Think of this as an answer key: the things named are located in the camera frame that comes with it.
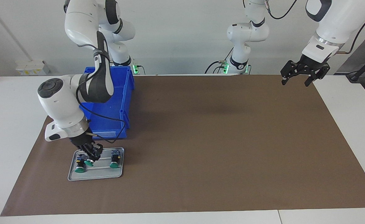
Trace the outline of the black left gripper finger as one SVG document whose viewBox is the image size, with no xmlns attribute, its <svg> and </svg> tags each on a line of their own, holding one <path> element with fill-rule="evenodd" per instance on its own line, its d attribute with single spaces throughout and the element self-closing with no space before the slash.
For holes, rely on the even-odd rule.
<svg viewBox="0 0 365 224">
<path fill-rule="evenodd" d="M 288 61 L 285 66 L 281 69 L 281 76 L 282 76 L 282 85 L 286 85 L 290 78 L 298 76 L 300 71 L 298 66 L 300 63 L 295 63 L 293 61 Z"/>
<path fill-rule="evenodd" d="M 305 75 L 308 75 L 308 78 L 304 82 L 305 86 L 308 87 L 313 81 L 315 81 L 317 79 L 323 79 L 329 70 L 330 70 L 329 64 L 323 65 L 318 70 L 314 70 L 311 68 L 305 68 L 305 70 L 304 70 Z"/>
</svg>

